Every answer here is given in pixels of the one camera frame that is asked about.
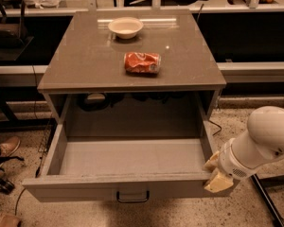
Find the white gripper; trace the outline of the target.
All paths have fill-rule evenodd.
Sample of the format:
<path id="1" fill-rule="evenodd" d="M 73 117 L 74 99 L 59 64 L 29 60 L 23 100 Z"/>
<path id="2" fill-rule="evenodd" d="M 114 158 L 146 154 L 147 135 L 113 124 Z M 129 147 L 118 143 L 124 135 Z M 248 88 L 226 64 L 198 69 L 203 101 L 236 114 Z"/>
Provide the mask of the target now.
<path id="1" fill-rule="evenodd" d="M 204 170 L 213 171 L 204 189 L 218 193 L 233 186 L 234 181 L 257 173 L 259 151 L 250 138 L 231 138 L 204 164 Z"/>

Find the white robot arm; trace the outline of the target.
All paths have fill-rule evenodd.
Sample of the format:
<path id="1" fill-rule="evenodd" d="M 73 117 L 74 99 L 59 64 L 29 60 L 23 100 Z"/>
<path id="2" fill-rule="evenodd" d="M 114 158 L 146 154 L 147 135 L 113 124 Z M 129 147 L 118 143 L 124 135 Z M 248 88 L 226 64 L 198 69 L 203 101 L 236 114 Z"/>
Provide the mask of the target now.
<path id="1" fill-rule="evenodd" d="M 222 192 L 255 175 L 266 164 L 284 159 L 284 109 L 260 107 L 250 113 L 246 130 L 229 139 L 204 164 L 211 172 L 204 189 Z"/>

